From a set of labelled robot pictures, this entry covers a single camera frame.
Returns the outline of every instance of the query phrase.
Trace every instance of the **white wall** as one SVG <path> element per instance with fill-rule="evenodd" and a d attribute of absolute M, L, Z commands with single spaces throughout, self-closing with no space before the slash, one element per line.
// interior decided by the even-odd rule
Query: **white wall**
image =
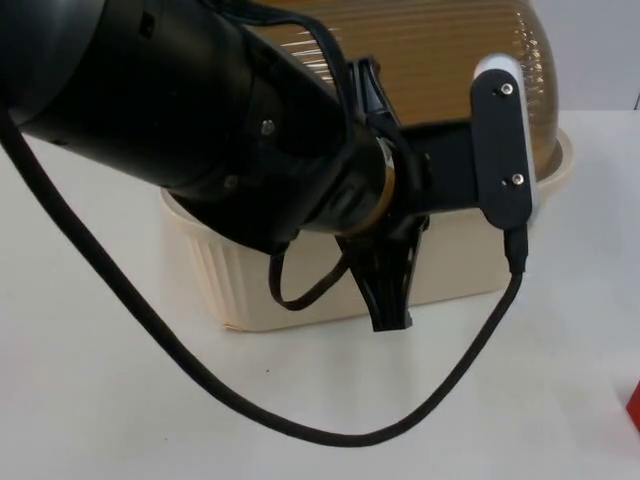
<path fill-rule="evenodd" d="M 565 110 L 632 110 L 640 0 L 531 0 L 554 51 Z"/>

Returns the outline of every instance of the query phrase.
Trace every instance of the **cable connector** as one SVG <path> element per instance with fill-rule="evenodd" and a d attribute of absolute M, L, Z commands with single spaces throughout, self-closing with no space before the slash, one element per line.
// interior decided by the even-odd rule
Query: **cable connector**
<path fill-rule="evenodd" d="M 522 275 L 529 256 L 529 235 L 527 226 L 504 232 L 504 254 L 513 275 Z"/>

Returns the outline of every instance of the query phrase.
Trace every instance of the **screw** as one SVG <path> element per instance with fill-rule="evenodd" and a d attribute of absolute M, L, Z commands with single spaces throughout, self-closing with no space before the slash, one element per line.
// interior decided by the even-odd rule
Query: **screw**
<path fill-rule="evenodd" d="M 273 132 L 275 131 L 276 131 L 276 124 L 273 123 L 273 120 L 265 120 L 264 122 L 262 122 L 262 130 L 261 130 L 262 135 L 264 135 L 265 137 L 268 137 L 269 135 L 272 135 Z"/>
<path fill-rule="evenodd" d="M 509 96 L 513 93 L 513 85 L 511 85 L 510 83 L 505 83 L 500 89 L 500 91 L 502 92 L 503 95 Z"/>
<path fill-rule="evenodd" d="M 511 183 L 513 183 L 516 187 L 521 187 L 524 185 L 524 175 L 521 173 L 516 173 L 513 177 L 511 177 Z"/>

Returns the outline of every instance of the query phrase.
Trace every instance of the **black bracket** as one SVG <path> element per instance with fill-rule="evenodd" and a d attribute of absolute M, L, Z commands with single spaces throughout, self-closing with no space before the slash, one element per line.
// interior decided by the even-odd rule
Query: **black bracket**
<path fill-rule="evenodd" d="M 409 296 L 420 239 L 435 212 L 480 208 L 496 228 L 526 225 L 535 178 L 526 103 L 509 72 L 487 70 L 471 87 L 467 120 L 401 127 L 372 58 L 349 64 L 357 108 L 386 125 L 397 187 L 389 212 L 365 237 L 336 237 L 376 332 L 411 326 Z"/>

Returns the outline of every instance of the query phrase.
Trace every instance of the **red object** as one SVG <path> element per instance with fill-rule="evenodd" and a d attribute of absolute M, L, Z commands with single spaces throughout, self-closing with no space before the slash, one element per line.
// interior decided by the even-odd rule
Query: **red object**
<path fill-rule="evenodd" d="M 636 427 L 640 432 L 640 383 L 638 384 L 638 388 L 636 388 L 636 392 L 633 394 L 633 397 L 631 397 L 629 405 L 627 405 L 627 410 L 629 411 L 629 415 L 631 415 L 633 423 L 636 424 Z"/>

